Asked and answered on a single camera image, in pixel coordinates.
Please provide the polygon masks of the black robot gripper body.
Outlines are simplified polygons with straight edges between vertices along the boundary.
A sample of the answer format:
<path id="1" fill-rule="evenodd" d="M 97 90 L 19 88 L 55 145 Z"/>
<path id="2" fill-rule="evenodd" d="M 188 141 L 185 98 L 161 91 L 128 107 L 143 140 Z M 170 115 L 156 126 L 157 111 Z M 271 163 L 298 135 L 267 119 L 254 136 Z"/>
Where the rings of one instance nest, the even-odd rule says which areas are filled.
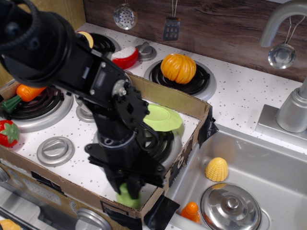
<path id="1" fill-rule="evenodd" d="M 84 148 L 91 164 L 121 170 L 124 183 L 130 176 L 143 179 L 145 184 L 163 187 L 165 166 L 153 157 L 153 152 L 160 146 L 160 135 L 149 131 L 129 132 L 125 138 L 114 139 L 97 134 L 96 143 Z"/>

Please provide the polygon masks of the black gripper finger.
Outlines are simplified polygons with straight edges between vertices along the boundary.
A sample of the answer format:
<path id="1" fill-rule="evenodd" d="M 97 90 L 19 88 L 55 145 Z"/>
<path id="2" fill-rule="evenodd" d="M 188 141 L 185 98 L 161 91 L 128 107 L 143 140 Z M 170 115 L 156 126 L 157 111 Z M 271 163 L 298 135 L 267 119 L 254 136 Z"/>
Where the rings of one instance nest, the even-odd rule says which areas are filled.
<path id="1" fill-rule="evenodd" d="M 125 182 L 123 172 L 110 166 L 106 166 L 104 171 L 114 191 L 118 194 L 121 194 L 120 186 Z"/>
<path id="2" fill-rule="evenodd" d="M 140 198 L 140 190 L 144 185 L 144 180 L 139 177 L 130 176 L 127 179 L 127 190 L 132 199 Z"/>

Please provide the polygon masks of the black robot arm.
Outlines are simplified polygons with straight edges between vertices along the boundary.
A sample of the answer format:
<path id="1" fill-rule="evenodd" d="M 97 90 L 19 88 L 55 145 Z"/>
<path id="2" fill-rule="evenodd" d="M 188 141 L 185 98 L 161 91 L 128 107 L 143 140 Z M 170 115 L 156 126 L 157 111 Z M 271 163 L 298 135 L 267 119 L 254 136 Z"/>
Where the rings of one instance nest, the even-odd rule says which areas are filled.
<path id="1" fill-rule="evenodd" d="M 29 0 L 1 1 L 0 61 L 21 84 L 54 85 L 85 103 L 98 132 L 98 142 L 85 151 L 116 192 L 126 184 L 136 199 L 146 183 L 163 187 L 165 168 L 145 145 L 145 132 L 158 138 L 143 121 L 148 103 L 125 71 L 91 49 L 63 17 Z"/>

